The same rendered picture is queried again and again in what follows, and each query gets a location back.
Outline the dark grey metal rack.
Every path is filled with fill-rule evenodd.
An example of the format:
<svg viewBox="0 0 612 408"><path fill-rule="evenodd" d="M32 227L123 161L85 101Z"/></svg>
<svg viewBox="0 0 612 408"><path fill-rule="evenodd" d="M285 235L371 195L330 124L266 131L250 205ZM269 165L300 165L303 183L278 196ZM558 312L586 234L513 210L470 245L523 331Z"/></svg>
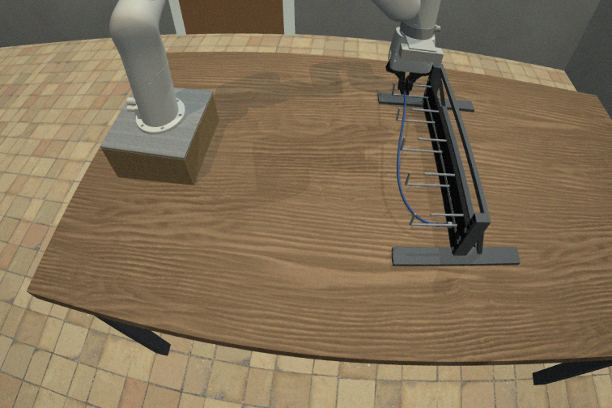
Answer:
<svg viewBox="0 0 612 408"><path fill-rule="evenodd" d="M408 183L411 174L409 172L405 185L440 187L445 214L430 213L430 216L446 216L447 223L413 223L416 216L414 213L410 226L447 227L450 247L392 247L393 266L519 265L521 261L517 247L483 247L484 232L490 225L491 219L470 141L460 114L460 111L474 112L474 106L471 101L456 100L443 64L432 64L427 86L413 84L414 87L426 88L424 96L406 96L406 106L423 107L423 109L413 108L412 111L424 112L427 121L405 121L428 124L430 138L418 138L418 140L431 141L433 151L405 149L403 148L405 137L402 140L401 151L434 152L438 173L425 172L424 175L439 176L440 184ZM444 98L442 80L448 99ZM437 97L439 89L440 98ZM448 109L453 111L461 135L480 213L474 213Z"/></svg>

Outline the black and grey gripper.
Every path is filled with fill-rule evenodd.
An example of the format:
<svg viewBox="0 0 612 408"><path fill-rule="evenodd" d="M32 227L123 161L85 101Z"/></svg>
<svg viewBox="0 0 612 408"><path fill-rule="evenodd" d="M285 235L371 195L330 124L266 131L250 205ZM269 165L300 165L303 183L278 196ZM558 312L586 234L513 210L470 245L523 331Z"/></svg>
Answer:
<svg viewBox="0 0 612 408"><path fill-rule="evenodd" d="M401 32L400 27L397 27L390 45L390 56L386 71L395 74L399 78L397 88L400 90L401 95L404 95L406 91L408 96L416 79L431 74L432 63L400 60L398 52L401 43L407 44L405 34ZM410 72L410 75L405 77L406 72Z"/></svg>

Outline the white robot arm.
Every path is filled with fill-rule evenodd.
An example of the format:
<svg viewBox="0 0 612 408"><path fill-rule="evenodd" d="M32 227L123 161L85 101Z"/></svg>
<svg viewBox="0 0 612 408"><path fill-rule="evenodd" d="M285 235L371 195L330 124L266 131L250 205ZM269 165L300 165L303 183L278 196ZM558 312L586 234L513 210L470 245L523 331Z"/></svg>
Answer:
<svg viewBox="0 0 612 408"><path fill-rule="evenodd" d="M388 18L401 22L400 30L407 44L400 44L400 59L441 64L444 53L432 41L434 33L440 32L440 26L436 25L440 0L372 1ZM134 98L128 97L126 103L136 106L127 106L127 111L136 113L137 126L146 134L167 133L185 117L185 106L176 98L159 34L166 2L119 0L109 23L110 36L134 95Z"/></svg>

